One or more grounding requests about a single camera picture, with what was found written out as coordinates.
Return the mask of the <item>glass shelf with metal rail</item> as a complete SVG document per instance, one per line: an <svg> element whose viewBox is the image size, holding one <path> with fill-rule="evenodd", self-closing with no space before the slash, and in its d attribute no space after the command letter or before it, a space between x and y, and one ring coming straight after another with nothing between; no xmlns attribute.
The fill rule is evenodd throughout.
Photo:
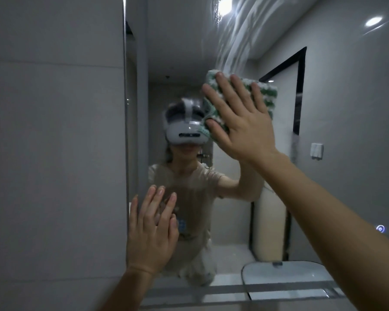
<svg viewBox="0 0 389 311"><path fill-rule="evenodd" d="M332 281L244 284L240 274L218 275L210 286L194 287L174 277L155 279L142 308L172 308L249 302L346 298Z"/></svg>

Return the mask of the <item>large wall mirror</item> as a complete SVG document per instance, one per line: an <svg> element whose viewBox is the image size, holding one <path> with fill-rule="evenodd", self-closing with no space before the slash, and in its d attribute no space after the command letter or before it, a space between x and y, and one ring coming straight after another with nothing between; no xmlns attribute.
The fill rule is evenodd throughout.
<svg viewBox="0 0 389 311"><path fill-rule="evenodd" d="M210 69L278 87L277 149L389 238L389 0L127 0L127 53L142 49L148 118L129 122L130 175L137 127L147 163L166 160L163 111L201 102ZM245 203L216 199L217 275L244 284L332 280L273 189ZM356 311L347 298L150 308L142 311Z"/></svg>

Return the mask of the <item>person's left forearm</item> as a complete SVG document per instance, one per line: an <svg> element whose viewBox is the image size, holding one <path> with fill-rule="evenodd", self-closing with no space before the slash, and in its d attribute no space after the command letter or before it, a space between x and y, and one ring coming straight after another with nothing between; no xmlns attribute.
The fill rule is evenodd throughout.
<svg viewBox="0 0 389 311"><path fill-rule="evenodd" d="M98 311L139 311L158 271L143 266L127 267L118 284Z"/></svg>

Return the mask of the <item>person's left hand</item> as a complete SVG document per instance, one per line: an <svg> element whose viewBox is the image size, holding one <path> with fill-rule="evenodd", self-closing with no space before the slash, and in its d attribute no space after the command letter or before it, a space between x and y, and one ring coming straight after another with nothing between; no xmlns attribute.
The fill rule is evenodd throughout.
<svg viewBox="0 0 389 311"><path fill-rule="evenodd" d="M168 228L171 214L177 201L176 193L172 193L160 215L158 225L146 225L147 194L139 208L138 223L135 228L128 228L126 246L126 268L143 266L161 272L170 260L175 248L168 247Z"/></svg>

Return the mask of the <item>person's right forearm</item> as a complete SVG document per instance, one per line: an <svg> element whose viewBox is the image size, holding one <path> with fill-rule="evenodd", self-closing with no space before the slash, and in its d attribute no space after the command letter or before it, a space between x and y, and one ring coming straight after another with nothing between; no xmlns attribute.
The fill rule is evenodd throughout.
<svg viewBox="0 0 389 311"><path fill-rule="evenodd" d="M389 238L277 151L245 157L270 184L358 311L389 311Z"/></svg>

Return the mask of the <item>green white striped cleaning cloth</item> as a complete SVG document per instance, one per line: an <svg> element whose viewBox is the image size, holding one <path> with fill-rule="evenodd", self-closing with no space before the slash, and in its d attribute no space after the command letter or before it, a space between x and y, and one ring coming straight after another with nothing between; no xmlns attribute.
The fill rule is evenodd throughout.
<svg viewBox="0 0 389 311"><path fill-rule="evenodd" d="M217 80L216 80L216 74L219 72L219 70L213 69L209 70L206 73L206 79L205 82L216 92L216 94L224 100L228 105L229 102L225 98L223 91L221 87L219 86ZM277 99L278 91L275 86L269 85L267 83L261 83L259 81L255 81L252 79L246 79L246 78L240 78L240 81L243 83L244 88L248 91L251 99L254 102L254 97L252 95L252 83L256 83L257 86L259 86L260 92L263 96L264 104L267 107L268 113L270 118L273 118L273 111L275 109L275 102ZM217 124L225 131L227 134L229 134L230 130L227 126L226 122L222 118L220 112L218 109L214 106L214 104L207 98L203 98L204 101L204 118L201 120L198 131L201 133L202 136L205 136L209 139L212 139L215 141L215 139L212 137L212 133L209 130L209 127L207 125L207 120L211 119L217 122Z"/></svg>

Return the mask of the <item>person's right hand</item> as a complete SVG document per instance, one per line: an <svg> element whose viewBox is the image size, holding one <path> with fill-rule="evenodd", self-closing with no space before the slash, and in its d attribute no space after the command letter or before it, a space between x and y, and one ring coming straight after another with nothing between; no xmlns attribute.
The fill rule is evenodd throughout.
<svg viewBox="0 0 389 311"><path fill-rule="evenodd" d="M220 146L228 155L251 165L265 165L280 155L269 114L251 113L252 99L247 91L246 113L235 113L208 85L202 86L205 96L214 104L229 127L230 145Z"/></svg>

